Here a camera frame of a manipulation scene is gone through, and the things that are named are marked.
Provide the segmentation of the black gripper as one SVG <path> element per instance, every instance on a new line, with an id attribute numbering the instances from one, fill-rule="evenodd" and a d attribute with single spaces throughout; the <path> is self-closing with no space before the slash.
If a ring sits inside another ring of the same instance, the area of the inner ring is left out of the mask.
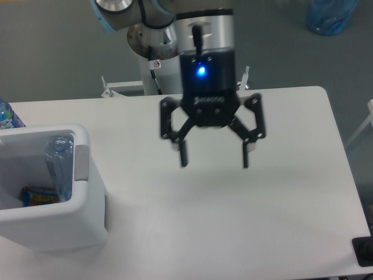
<path id="1" fill-rule="evenodd" d="M 235 52 L 223 49 L 203 52 L 186 51 L 180 55 L 182 99 L 165 97 L 160 101 L 160 137 L 169 139 L 180 153 L 182 167 L 188 165 L 185 137 L 193 126 L 225 127 L 235 132 L 242 140 L 243 168 L 249 168 L 249 146 L 266 138 L 266 124 L 262 95 L 254 93 L 240 99 L 241 105 L 254 113 L 256 127 L 248 130 L 235 116 L 240 106 L 236 94 Z M 172 113 L 181 107 L 188 119 L 174 131 Z"/>

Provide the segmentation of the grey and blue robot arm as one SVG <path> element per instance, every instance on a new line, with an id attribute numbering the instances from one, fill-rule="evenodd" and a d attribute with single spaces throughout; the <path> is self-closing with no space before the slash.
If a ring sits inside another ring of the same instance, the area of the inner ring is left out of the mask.
<path id="1" fill-rule="evenodd" d="M 92 1 L 107 33 L 127 29 L 132 50 L 146 60 L 145 91 L 162 96 L 160 136 L 187 166 L 193 127 L 229 127 L 242 140 L 243 167 L 266 136 L 262 96 L 239 97 L 248 74 L 235 74 L 232 1 Z"/>

